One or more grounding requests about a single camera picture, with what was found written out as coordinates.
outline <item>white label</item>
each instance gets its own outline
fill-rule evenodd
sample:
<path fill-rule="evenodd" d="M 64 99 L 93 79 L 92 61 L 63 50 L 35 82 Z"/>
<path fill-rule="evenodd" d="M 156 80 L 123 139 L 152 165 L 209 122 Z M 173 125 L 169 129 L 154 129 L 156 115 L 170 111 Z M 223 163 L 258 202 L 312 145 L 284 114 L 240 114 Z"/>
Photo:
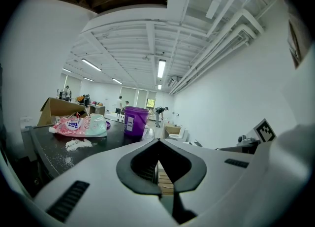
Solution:
<path fill-rule="evenodd" d="M 78 118 L 78 119 L 71 119 L 67 121 L 65 125 L 69 130 L 78 130 L 81 124 L 82 124 L 82 119 Z"/>
<path fill-rule="evenodd" d="M 133 128 L 133 117 L 128 117 L 127 130 L 132 131 L 132 128 Z"/>

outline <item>white powder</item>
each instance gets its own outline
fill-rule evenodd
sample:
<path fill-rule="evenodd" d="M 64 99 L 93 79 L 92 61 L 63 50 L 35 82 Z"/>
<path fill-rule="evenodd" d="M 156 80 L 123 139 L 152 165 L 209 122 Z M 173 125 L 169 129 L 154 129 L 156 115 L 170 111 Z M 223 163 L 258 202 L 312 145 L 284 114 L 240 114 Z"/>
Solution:
<path fill-rule="evenodd" d="M 65 145 L 67 151 L 75 151 L 77 150 L 79 147 L 92 147 L 92 143 L 90 141 L 88 141 L 87 139 L 85 139 L 84 141 L 80 141 L 78 139 L 69 141 L 66 143 Z"/>
<path fill-rule="evenodd" d="M 64 162 L 65 162 L 67 165 L 73 166 L 73 162 L 72 162 L 72 158 L 71 158 L 71 157 L 65 158 Z"/>

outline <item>table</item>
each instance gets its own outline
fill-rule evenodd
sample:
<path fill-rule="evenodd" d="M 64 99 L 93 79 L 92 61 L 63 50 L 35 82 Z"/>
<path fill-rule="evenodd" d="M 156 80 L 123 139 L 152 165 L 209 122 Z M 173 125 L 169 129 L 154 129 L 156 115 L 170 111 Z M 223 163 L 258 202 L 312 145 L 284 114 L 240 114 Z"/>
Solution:
<path fill-rule="evenodd" d="M 154 139 L 154 131 L 152 129 L 147 129 L 146 134 L 142 137 L 129 137 L 124 134 L 123 123 L 106 120 L 111 124 L 111 127 L 107 130 L 107 137 L 86 138 L 92 143 L 92 147 L 82 147 L 75 151 L 67 151 L 65 147 L 67 142 L 75 138 L 50 133 L 48 128 L 52 125 L 30 128 L 35 151 L 40 156 L 41 162 L 52 179 L 91 155 L 139 141 L 150 142 Z"/>
<path fill-rule="evenodd" d="M 91 104 L 90 105 L 90 115 L 92 113 L 95 113 L 95 114 L 101 114 L 101 115 L 105 115 L 105 106 L 99 106 L 99 105 L 93 105 Z"/>
<path fill-rule="evenodd" d="M 124 122 L 125 116 L 117 113 L 107 113 L 105 114 L 105 119 L 110 119 L 118 122 Z"/>

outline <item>fluorescent light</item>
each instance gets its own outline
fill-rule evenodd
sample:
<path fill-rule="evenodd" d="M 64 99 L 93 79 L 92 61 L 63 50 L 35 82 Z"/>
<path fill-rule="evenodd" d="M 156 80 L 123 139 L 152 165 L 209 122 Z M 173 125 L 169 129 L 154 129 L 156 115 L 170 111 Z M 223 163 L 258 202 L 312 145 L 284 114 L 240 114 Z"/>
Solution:
<path fill-rule="evenodd" d="M 113 78 L 113 80 L 119 84 L 122 84 L 120 81 L 116 80 L 115 78 Z"/>
<path fill-rule="evenodd" d="M 158 62 L 158 72 L 157 72 L 157 75 L 158 75 L 157 77 L 158 78 L 162 78 L 163 77 L 165 64 L 166 64 L 166 60 L 159 60 L 159 62 Z"/>
<path fill-rule="evenodd" d="M 65 69 L 65 68 L 63 68 L 63 70 L 64 70 L 64 71 L 67 71 L 67 72 L 70 72 L 70 73 L 72 73 L 72 72 L 71 72 L 70 70 L 67 70 L 67 69 Z"/>
<path fill-rule="evenodd" d="M 65 83 L 67 82 L 67 79 L 68 79 L 68 75 L 66 75 L 66 77 L 65 77 L 65 82 L 64 82 L 63 90 L 65 89 Z"/>
<path fill-rule="evenodd" d="M 94 82 L 93 80 L 91 80 L 91 79 L 89 79 L 89 78 L 86 78 L 86 77 L 83 77 L 83 79 L 87 79 L 87 80 L 89 80 L 89 81 L 91 81 L 91 82 Z"/>
<path fill-rule="evenodd" d="M 84 63 L 86 63 L 87 65 L 90 65 L 91 67 L 95 68 L 98 71 L 102 71 L 99 67 L 96 67 L 94 64 L 90 63 L 89 61 L 82 59 L 81 61 L 83 61 Z"/>

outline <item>pink plastic bag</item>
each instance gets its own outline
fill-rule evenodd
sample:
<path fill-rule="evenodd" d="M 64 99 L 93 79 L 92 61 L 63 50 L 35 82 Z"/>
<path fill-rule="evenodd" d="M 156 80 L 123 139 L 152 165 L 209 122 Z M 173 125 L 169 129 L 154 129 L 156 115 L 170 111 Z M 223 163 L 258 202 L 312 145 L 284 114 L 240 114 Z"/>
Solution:
<path fill-rule="evenodd" d="M 72 137 L 105 137 L 107 136 L 106 120 L 102 115 L 61 118 L 58 124 L 49 127 L 49 132 Z"/>

